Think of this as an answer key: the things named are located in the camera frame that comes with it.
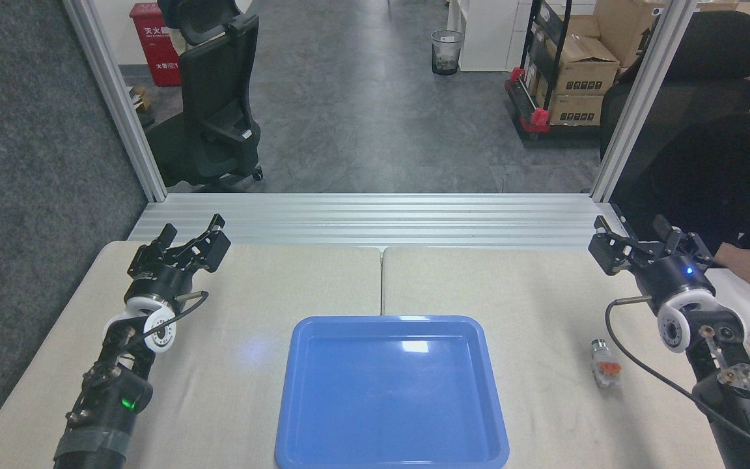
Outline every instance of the person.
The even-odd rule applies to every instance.
[[[612,202],[640,240],[658,239],[652,219],[663,214],[750,284],[750,113],[686,128]]]

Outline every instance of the gray carpet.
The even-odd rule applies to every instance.
[[[0,406],[145,203],[63,4],[0,2]]]

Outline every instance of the white tabletop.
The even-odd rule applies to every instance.
[[[387,248],[388,315],[468,315],[482,324],[508,430],[506,467],[722,467],[705,417],[608,339],[604,309],[637,296],[631,274],[608,277],[587,252]],[[677,383],[696,383],[665,350],[646,305],[613,310],[617,335]],[[590,343],[607,339],[622,388],[602,390]]]
[[[123,308],[140,243],[108,244],[0,410],[0,468],[50,467],[63,416]],[[311,315],[378,315],[375,248],[232,246],[200,271],[210,298],[176,323],[155,359],[154,397],[137,418],[126,467],[277,467],[273,449],[294,326]]]
[[[0,467],[51,466],[99,332],[122,309],[137,246],[101,252],[8,398]],[[712,281],[726,288],[726,279]],[[384,314],[469,315],[482,324],[511,444],[508,468],[721,467],[695,406],[612,343],[622,388],[595,386],[589,350],[593,339],[608,341],[604,308],[638,292],[631,274],[607,277],[589,253],[389,248],[382,270],[373,248],[232,246],[220,270],[196,274],[195,287],[210,299],[178,324],[175,346],[155,361],[154,400],[137,419],[127,467],[276,468],[295,324],[310,315],[377,315],[382,306]],[[647,306],[616,308],[613,322],[640,359],[693,386],[687,360],[661,345]]]

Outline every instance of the white pulley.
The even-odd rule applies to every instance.
[[[667,350],[682,353],[688,349],[693,335],[688,318],[682,314],[682,308],[712,311],[718,307],[717,300],[707,290],[690,290],[673,296],[658,309],[658,333]]]
[[[146,322],[143,324],[143,330],[144,332],[148,332],[149,330],[155,329],[155,327],[161,326],[161,324],[172,318],[175,318],[172,309],[166,307],[158,309],[146,318]],[[143,339],[143,343],[146,344],[146,347],[148,347],[149,350],[152,350],[155,353],[162,353],[169,350],[169,348],[173,346],[173,339],[175,339],[175,326],[176,324],[172,323],[169,326],[158,330],[158,332],[148,335]]]
[[[112,323],[119,320],[144,317],[144,315],[148,315],[146,322],[143,324],[144,332],[152,330],[155,327],[160,326],[160,324],[175,318],[175,313],[173,313],[173,310],[170,309],[169,305],[166,303],[145,296],[134,296],[127,301],[126,308],[123,309],[121,314],[116,315],[116,317],[113,317],[112,320],[106,323],[106,326],[104,326],[104,337]],[[170,324],[169,326],[164,327],[163,330],[159,330],[159,332],[143,339],[146,347],[155,353],[169,350],[169,348],[173,346],[173,339],[175,339],[175,326],[176,324]]]

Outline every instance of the office chair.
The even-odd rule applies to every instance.
[[[610,88],[601,104],[601,159],[633,87],[644,53]],[[750,15],[696,12],[627,164],[616,192],[629,188],[670,140],[690,125],[750,110]]]
[[[184,0],[178,4],[178,29],[191,46],[224,33],[224,25],[242,14],[233,0]]]
[[[184,112],[146,133],[167,187],[187,181],[205,184],[201,192],[232,192],[224,179],[232,184],[247,176],[262,179],[260,128],[248,100],[258,28],[256,16],[239,15],[221,25],[225,35],[178,58]]]

